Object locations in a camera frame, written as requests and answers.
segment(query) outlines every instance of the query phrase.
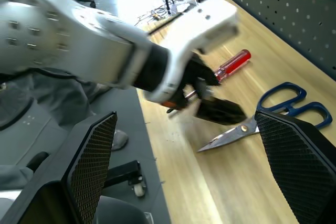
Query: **wooden tabletop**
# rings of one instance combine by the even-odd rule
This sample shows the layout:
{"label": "wooden tabletop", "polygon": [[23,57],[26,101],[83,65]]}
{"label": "wooden tabletop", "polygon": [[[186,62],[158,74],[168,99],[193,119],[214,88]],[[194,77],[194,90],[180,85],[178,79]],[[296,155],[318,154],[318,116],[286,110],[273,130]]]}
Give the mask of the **wooden tabletop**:
{"label": "wooden tabletop", "polygon": [[[266,91],[290,81],[308,93],[299,106],[318,101],[336,117],[336,82],[246,11],[238,9],[240,35],[202,58],[213,70],[242,49],[248,49],[252,58],[215,89],[217,97],[240,104],[252,116]],[[165,34],[165,30],[160,31],[152,40],[159,43]],[[166,108],[146,101],[141,91],[138,94],[172,223],[297,223],[272,176],[260,135],[197,153],[232,126],[192,117],[195,106],[170,120]],[[266,105],[291,97],[294,95],[290,91],[279,92]],[[313,112],[299,118],[311,123],[321,120]],[[335,123],[321,132],[336,145]]]}

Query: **black stand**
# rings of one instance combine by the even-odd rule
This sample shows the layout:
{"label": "black stand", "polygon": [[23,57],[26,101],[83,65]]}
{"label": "black stand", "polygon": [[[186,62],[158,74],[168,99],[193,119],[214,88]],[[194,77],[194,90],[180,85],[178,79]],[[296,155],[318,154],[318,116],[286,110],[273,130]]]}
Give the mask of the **black stand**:
{"label": "black stand", "polygon": [[128,181],[130,186],[143,182],[140,163],[136,160],[107,171],[104,188]]}

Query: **chair caster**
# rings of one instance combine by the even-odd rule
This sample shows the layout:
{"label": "chair caster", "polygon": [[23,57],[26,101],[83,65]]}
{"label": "chair caster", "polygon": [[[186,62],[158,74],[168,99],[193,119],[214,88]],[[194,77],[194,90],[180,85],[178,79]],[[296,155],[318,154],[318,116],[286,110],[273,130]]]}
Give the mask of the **chair caster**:
{"label": "chair caster", "polygon": [[142,183],[138,183],[133,186],[134,193],[137,197],[143,197],[145,195],[145,189]]}

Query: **gray pants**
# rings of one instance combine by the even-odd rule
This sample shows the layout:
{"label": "gray pants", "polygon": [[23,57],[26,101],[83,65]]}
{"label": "gray pants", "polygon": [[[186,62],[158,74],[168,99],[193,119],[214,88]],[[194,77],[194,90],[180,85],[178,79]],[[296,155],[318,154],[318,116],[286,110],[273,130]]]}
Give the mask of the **gray pants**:
{"label": "gray pants", "polygon": [[16,84],[28,92],[67,131],[93,115],[90,100],[97,93],[95,83],[32,73],[17,80]]}
{"label": "gray pants", "polygon": [[[90,108],[90,100],[97,93],[97,86],[94,83],[55,79],[39,73],[33,73],[16,83],[22,90],[29,92],[58,125],[67,131],[94,115]],[[27,167],[0,165],[0,191],[23,189],[32,176],[33,172]],[[11,200],[0,198],[0,219],[11,204]],[[101,196],[94,223],[112,222],[147,224],[144,213],[138,208],[117,199]]]}

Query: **black pegboard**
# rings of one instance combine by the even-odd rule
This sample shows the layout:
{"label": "black pegboard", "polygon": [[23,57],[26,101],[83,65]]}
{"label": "black pegboard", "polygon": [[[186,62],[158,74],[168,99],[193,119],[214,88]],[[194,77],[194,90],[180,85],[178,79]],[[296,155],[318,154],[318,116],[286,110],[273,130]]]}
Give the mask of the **black pegboard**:
{"label": "black pegboard", "polygon": [[336,0],[233,0],[336,80]]}

